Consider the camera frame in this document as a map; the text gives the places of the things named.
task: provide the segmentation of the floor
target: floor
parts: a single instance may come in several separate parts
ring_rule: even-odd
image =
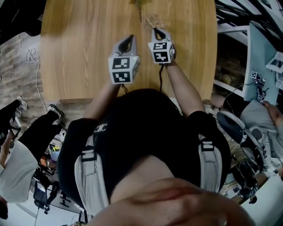
[[[0,46],[0,109],[11,103],[17,96],[21,96],[28,105],[28,111],[23,112],[20,122],[25,130],[34,118],[46,113],[38,90],[36,88],[36,73],[38,63],[27,63],[27,48],[35,48],[36,54],[40,56],[40,35],[30,37],[26,33],[19,35],[22,48],[17,37],[12,38]],[[38,89],[44,101],[40,71],[38,73]],[[66,126],[75,119],[82,116],[91,100],[79,100],[76,103],[58,104],[66,117],[63,120]]]

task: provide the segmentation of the black hair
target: black hair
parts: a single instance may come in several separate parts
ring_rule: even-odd
[[[0,218],[7,220],[8,218],[8,207],[5,203],[0,201]]]
[[[256,201],[257,201],[257,197],[255,196],[255,197],[253,197],[253,199],[252,199],[249,203],[250,203],[250,204],[255,204]]]

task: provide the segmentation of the wooden table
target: wooden table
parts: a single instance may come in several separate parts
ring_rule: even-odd
[[[177,63],[202,98],[210,99],[217,56],[214,0],[140,1],[142,23],[134,0],[47,0],[41,34],[45,100],[95,97],[110,81],[108,57],[113,45],[130,34],[137,37],[141,66],[127,87],[159,89],[160,66],[151,58],[151,33],[145,26],[152,14],[172,35]],[[163,92],[174,97],[165,71]]]

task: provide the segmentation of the bag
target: bag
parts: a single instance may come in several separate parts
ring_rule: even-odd
[[[109,205],[105,189],[102,162],[95,152],[95,136],[90,136],[86,147],[75,163],[76,185],[85,210],[95,216]],[[199,158],[202,189],[218,192],[222,175],[221,153],[213,143],[199,135]]]

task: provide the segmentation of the white shirt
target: white shirt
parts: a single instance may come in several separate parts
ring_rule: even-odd
[[[5,162],[5,169],[0,165],[0,196],[8,203],[27,201],[31,177],[37,166],[30,150],[16,141]]]

